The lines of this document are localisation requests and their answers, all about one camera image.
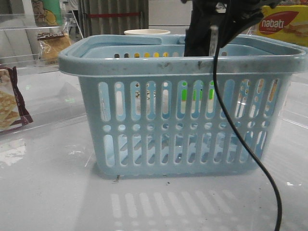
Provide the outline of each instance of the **snack package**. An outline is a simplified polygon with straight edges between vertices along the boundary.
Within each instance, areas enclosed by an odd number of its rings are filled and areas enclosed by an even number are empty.
[[[308,47],[308,6],[265,6],[262,12],[257,35]]]
[[[0,68],[0,132],[33,122],[17,87],[16,67]]]
[[[65,22],[57,32],[38,34],[40,59],[45,60],[45,64],[57,64],[59,52],[72,45],[68,34],[69,27],[69,23]]]

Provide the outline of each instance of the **black cable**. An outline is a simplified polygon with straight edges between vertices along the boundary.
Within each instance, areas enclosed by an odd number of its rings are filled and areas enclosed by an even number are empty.
[[[229,4],[227,5],[227,9],[226,9],[226,13],[225,13],[225,18],[223,23],[221,24],[223,26],[223,28],[219,31],[220,33],[218,34],[218,42],[217,42],[217,46],[216,46],[216,51],[215,51],[215,56],[214,56],[214,61],[213,61],[213,82],[214,82],[214,89],[217,95],[217,99],[219,101],[220,107],[223,111],[223,113],[225,114],[225,117],[228,121],[228,123],[230,124],[233,132],[235,133],[236,137],[239,139],[239,141],[241,142],[241,144],[243,145],[243,147],[248,151],[248,153],[250,154],[250,156],[254,159],[254,161],[258,164],[258,166],[262,169],[262,171],[264,172],[264,174],[267,176],[267,178],[269,179],[273,190],[275,192],[275,196],[276,196],[276,200],[277,200],[277,219],[276,219],[276,225],[275,225],[275,231],[279,231],[280,230],[280,225],[281,225],[281,221],[282,221],[282,201],[281,201],[281,197],[280,197],[280,193],[278,190],[278,187],[273,179],[273,177],[271,176],[271,174],[269,173],[269,171],[265,168],[265,166],[262,164],[262,162],[259,160],[259,158],[254,154],[254,152],[250,149],[250,147],[247,145],[247,143],[245,142],[245,140],[242,138],[242,136],[240,135],[239,131],[237,130],[236,126],[234,125],[228,110],[225,106],[225,104],[223,103],[221,94],[219,92],[218,89],[218,83],[217,83],[217,65],[218,65],[218,55],[219,55],[219,49],[220,49],[220,44],[221,44],[221,34],[224,34],[224,30],[225,30],[225,26],[228,20],[228,16],[230,14],[230,5],[231,5],[231,0],[229,2]]]

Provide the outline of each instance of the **yellow object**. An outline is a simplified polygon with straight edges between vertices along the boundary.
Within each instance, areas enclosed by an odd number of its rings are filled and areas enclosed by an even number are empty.
[[[308,47],[308,6],[264,6],[262,12],[257,35]]]

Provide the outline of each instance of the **red stripe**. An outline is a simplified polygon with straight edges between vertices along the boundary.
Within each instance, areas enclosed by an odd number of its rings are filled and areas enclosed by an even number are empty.
[[[139,12],[135,13],[105,13],[105,14],[88,14],[89,18],[114,18],[114,17],[130,17],[139,16]]]

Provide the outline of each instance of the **plastic basket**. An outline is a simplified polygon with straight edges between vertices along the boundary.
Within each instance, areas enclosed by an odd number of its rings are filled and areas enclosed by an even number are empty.
[[[109,175],[229,174],[256,164],[228,125],[213,57],[183,57],[184,36],[101,35],[59,55],[79,76],[99,168]],[[307,49],[238,36],[221,50],[218,85],[246,142],[262,157],[289,78]]]

